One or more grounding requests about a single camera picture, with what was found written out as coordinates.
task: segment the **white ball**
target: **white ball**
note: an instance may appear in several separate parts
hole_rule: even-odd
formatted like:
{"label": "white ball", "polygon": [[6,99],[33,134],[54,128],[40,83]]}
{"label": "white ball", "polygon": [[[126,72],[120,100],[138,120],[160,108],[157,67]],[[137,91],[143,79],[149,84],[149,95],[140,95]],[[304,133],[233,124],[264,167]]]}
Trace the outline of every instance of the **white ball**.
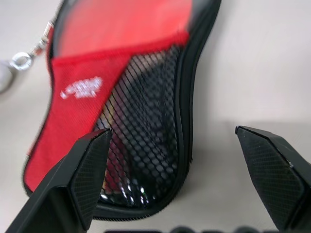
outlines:
{"label": "white ball", "polygon": [[9,68],[9,64],[0,62],[0,93],[7,90],[13,81],[13,73]]}

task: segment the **black mesh pocket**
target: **black mesh pocket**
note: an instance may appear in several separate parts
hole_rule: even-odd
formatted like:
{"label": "black mesh pocket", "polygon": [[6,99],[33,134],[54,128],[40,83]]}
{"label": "black mesh pocket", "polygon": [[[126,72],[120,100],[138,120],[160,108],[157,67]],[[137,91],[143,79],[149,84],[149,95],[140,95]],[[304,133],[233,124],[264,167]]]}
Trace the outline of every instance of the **black mesh pocket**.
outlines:
{"label": "black mesh pocket", "polygon": [[173,186],[178,146],[174,98],[180,48],[138,55],[104,106],[94,130],[111,128],[100,200],[151,207]]}

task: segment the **gray table surface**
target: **gray table surface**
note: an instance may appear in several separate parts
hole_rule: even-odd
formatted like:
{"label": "gray table surface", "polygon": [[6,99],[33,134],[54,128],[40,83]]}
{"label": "gray table surface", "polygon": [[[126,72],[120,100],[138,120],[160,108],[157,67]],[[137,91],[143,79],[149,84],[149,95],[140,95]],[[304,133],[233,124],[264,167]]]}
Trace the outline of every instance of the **gray table surface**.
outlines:
{"label": "gray table surface", "polygon": [[[1,0],[0,59],[31,48],[58,2]],[[311,162],[310,11],[308,0],[222,2],[197,68],[193,164],[184,187],[153,217],[93,221],[90,233],[181,225],[197,231],[275,228],[252,186],[234,128],[242,124],[282,135]],[[42,56],[0,95],[0,232],[27,200],[22,167],[50,94]]]}

